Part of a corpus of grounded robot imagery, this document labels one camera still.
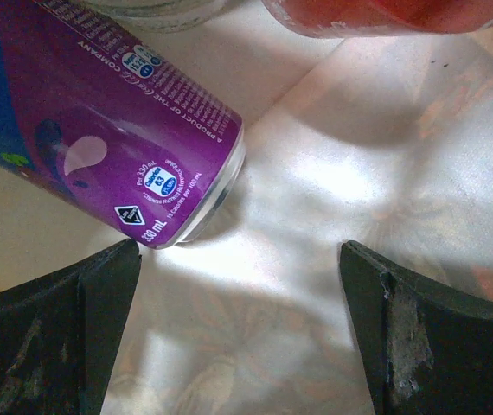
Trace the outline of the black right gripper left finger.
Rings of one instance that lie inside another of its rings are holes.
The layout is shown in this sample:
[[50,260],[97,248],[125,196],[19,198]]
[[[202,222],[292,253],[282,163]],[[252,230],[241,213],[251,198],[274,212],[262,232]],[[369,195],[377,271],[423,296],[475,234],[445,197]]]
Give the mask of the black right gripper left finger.
[[142,258],[125,239],[0,292],[0,414],[98,414]]

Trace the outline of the red cola can front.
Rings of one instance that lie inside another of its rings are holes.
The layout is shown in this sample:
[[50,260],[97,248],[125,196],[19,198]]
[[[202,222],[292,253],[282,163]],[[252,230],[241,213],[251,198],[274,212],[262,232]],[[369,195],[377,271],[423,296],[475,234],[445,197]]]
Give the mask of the red cola can front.
[[289,30],[311,38],[463,34],[493,26],[493,0],[264,1]]

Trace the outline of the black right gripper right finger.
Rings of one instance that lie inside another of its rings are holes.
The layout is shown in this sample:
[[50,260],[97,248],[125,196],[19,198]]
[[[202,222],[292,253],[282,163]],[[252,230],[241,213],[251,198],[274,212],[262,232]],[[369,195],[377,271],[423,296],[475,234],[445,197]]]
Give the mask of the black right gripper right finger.
[[356,241],[340,277],[377,414],[493,414],[493,302]]

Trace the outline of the purple Fanta can front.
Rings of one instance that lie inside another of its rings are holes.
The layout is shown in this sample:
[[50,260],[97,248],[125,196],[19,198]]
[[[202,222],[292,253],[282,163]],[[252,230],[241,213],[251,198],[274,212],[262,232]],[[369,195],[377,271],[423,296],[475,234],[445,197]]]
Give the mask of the purple Fanta can front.
[[207,225],[243,163],[239,114],[113,20],[0,1],[0,166],[163,249]]

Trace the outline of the cream canvas tote bag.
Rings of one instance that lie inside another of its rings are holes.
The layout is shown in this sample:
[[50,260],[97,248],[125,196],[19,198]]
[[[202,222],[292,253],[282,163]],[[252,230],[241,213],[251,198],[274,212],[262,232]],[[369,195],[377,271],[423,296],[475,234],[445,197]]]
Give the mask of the cream canvas tote bag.
[[98,414],[377,414],[340,248],[493,302],[493,26],[327,41],[249,1],[125,30],[241,116],[240,171],[196,237],[155,249],[0,166],[0,292],[132,239]]

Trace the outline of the clear Chang bottle front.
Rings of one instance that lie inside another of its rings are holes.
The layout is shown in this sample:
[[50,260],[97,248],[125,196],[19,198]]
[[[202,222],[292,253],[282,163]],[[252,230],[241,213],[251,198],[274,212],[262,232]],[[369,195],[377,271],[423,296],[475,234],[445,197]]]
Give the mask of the clear Chang bottle front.
[[117,22],[157,33],[192,29],[216,16],[227,5],[223,0],[86,0],[80,3]]

